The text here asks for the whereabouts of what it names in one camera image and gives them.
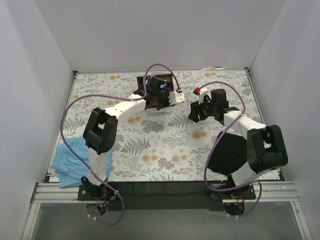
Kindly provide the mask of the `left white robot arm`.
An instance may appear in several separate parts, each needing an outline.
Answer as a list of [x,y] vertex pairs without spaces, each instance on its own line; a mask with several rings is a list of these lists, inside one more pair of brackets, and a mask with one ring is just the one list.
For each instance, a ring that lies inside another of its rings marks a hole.
[[128,101],[122,101],[112,107],[101,109],[96,107],[90,114],[83,132],[85,145],[88,147],[88,165],[90,170],[81,182],[88,194],[95,200],[106,196],[107,158],[116,142],[118,124],[132,115],[146,109],[157,110],[175,105],[173,76],[171,74],[149,75],[146,77],[144,95],[143,80],[137,78],[138,89]]

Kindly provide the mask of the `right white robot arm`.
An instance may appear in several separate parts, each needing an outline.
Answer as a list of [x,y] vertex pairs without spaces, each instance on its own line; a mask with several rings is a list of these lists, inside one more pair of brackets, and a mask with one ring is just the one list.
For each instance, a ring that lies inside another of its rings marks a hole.
[[224,89],[208,91],[197,87],[198,100],[191,103],[188,116],[195,123],[213,117],[236,134],[221,132],[210,151],[205,170],[227,176],[226,192],[237,199],[245,192],[244,185],[254,182],[267,172],[288,163],[288,155],[277,125],[265,125],[230,107]]

